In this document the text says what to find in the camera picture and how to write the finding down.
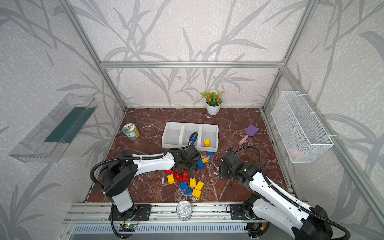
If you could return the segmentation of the narrow red lego brick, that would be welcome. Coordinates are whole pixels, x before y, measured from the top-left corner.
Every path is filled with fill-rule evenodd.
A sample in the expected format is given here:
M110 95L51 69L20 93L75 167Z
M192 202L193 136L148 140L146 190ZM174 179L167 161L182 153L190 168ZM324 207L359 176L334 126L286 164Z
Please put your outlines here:
M188 181L188 174L187 174L186 171L183 172L182 176L183 176L183 180L184 180L185 182L187 182L187 181Z

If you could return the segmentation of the blue sloped lego brick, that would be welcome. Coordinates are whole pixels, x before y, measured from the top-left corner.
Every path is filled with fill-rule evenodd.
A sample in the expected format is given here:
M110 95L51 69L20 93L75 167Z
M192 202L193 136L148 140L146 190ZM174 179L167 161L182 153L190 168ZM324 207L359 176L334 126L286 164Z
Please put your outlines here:
M200 170L202 170L202 169L205 167L204 162L203 162L202 160L200 160L200 161L197 162L197 166L198 166L198 168L199 168Z

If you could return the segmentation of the long red lego brick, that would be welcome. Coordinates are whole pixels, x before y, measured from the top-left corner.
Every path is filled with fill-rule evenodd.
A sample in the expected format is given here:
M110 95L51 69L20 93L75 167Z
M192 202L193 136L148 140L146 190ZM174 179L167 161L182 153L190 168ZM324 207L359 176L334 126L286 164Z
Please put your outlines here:
M178 183L181 183L181 182L184 181L182 175L180 175L179 173L173 172L173 176L174 176L174 178L176 179L176 181L177 181Z

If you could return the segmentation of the yellow lego brick bottom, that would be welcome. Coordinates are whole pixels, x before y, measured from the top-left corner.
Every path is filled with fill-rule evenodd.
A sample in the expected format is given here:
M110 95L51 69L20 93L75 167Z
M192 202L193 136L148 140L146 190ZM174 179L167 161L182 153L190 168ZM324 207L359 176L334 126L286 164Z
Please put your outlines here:
M201 197L202 192L197 189L193 189L192 196L196 199L199 199Z

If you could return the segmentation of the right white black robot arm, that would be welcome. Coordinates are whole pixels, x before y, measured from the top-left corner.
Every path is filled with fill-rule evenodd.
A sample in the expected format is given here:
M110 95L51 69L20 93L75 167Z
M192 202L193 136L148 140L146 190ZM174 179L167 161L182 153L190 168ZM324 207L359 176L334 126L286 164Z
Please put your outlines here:
M264 219L295 240L332 240L333 228L344 233L340 237L342 240L350 239L350 231L331 221L321 206L311 207L270 180L264 171L261 153L258 167L251 162L241 161L237 153L229 149L221 156L220 176L244 184L254 191L244 207L250 219Z

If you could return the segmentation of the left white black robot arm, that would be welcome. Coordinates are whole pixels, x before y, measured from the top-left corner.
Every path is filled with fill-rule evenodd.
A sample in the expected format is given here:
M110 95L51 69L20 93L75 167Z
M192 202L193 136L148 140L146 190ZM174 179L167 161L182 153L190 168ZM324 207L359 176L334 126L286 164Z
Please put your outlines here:
M102 161L90 170L90 179L103 190L121 214L134 213L136 206L128 191L134 177L160 170L191 172L201 154L193 144L169 148L158 155L131 155L123 151L115 158Z

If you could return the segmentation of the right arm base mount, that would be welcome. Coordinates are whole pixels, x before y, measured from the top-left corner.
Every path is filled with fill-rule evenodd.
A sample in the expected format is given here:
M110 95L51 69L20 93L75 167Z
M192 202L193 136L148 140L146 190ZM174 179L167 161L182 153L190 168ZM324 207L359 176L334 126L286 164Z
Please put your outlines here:
M243 204L229 204L226 206L226 212L230 214L232 221L260 221L267 222L265 219L249 215L245 210Z

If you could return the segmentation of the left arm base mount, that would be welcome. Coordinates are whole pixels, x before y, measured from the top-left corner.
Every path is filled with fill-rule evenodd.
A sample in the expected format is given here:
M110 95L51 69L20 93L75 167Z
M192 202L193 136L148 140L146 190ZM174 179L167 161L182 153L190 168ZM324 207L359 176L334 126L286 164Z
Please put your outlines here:
M148 221L151 214L151 204L133 205L127 211L120 213L117 206L113 204L109 215L109 221Z

